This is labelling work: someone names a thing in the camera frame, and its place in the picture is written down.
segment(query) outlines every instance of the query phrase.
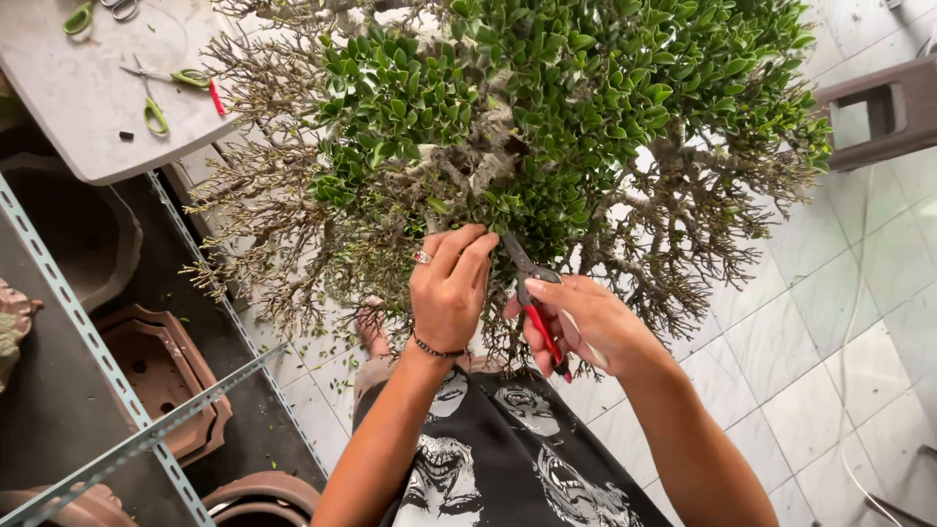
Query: fingernail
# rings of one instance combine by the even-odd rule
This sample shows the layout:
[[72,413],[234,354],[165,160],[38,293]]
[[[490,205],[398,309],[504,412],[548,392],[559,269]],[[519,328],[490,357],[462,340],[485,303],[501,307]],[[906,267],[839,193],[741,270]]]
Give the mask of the fingernail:
[[546,282],[543,280],[537,279],[524,279],[524,287],[528,288],[533,294],[543,293],[543,287],[546,286]]

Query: red gemstone ring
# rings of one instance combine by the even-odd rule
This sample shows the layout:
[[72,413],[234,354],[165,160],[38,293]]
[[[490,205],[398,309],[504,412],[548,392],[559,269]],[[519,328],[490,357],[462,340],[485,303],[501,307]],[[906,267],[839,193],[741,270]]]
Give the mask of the red gemstone ring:
[[413,253],[413,260],[415,260],[417,264],[429,264],[433,261],[433,257],[423,250],[417,250]]

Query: bonsai pot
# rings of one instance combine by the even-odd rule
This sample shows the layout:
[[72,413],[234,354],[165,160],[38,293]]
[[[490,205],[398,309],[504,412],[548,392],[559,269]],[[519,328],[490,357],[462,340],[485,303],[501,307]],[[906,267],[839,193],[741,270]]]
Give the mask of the bonsai pot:
[[9,375],[20,360],[20,341],[33,328],[33,317],[42,302],[30,300],[0,279],[0,394],[7,390]]
[[218,527],[306,526],[319,493],[302,479],[280,471],[258,472],[221,487],[202,502]]
[[0,161],[0,173],[85,311],[124,290],[143,231],[112,188],[87,185],[60,158],[34,154]]
[[[199,380],[165,327],[128,320],[101,338],[152,418],[168,414],[201,392]],[[172,454],[179,459],[205,446],[215,417],[209,405],[171,431],[166,444]]]
[[[214,373],[208,368],[208,364],[183,328],[182,323],[168,311],[153,312],[144,309],[138,304],[132,304],[98,321],[96,326],[98,329],[106,329],[130,320],[137,321],[141,324],[148,324],[153,327],[159,327],[169,332],[172,342],[182,354],[184,361],[191,367],[191,371],[195,374],[198,381],[198,389],[195,393],[201,392],[208,386],[217,383]],[[179,460],[179,464],[183,467],[197,459],[203,458],[225,443],[225,424],[228,423],[228,419],[233,415],[231,403],[226,396],[222,396],[219,400],[213,402],[209,408],[214,410],[216,419],[209,430],[208,442],[182,457],[177,456],[176,458]]]
[[[0,492],[0,516],[35,498],[46,487]],[[105,485],[94,485],[84,494],[66,505],[43,525],[58,527],[137,527],[137,523],[124,512],[121,502]]]

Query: beaded bracelet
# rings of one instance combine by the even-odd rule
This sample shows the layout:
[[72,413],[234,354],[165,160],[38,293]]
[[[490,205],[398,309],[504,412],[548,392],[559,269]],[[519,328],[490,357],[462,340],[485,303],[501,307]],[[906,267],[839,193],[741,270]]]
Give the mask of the beaded bracelet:
[[434,350],[433,348],[430,348],[429,346],[427,346],[425,342],[423,342],[422,340],[420,340],[420,339],[417,338],[416,334],[413,334],[413,340],[416,341],[416,345],[417,345],[417,346],[420,346],[420,348],[422,348],[423,351],[425,351],[425,352],[427,352],[428,354],[431,354],[431,355],[433,355],[433,356],[442,357],[442,358],[456,358],[456,357],[460,357],[460,356],[466,354],[466,352],[469,350],[469,348],[463,348],[463,349],[461,349],[461,350],[459,350],[459,351],[457,351],[457,352],[448,352],[448,353],[445,353],[445,354],[444,354],[444,353],[442,353],[442,352],[437,352],[437,351]]

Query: printed face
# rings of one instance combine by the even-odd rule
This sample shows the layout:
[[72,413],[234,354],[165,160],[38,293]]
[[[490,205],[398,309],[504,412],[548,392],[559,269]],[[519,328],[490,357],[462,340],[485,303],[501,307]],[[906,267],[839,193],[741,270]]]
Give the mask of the printed face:
[[550,507],[561,519],[587,527],[640,527],[628,509],[628,496],[611,483],[605,489],[586,481],[576,470],[544,446],[534,472]]
[[394,525],[469,527],[478,523],[481,497],[471,448],[450,437],[421,435]]
[[442,379],[442,384],[436,390],[433,404],[429,407],[426,422],[435,421],[441,417],[452,415],[462,404],[466,392],[469,391],[469,381],[462,373],[450,371]]
[[529,388],[503,386],[495,394],[495,400],[534,433],[549,437],[559,432],[550,403]]

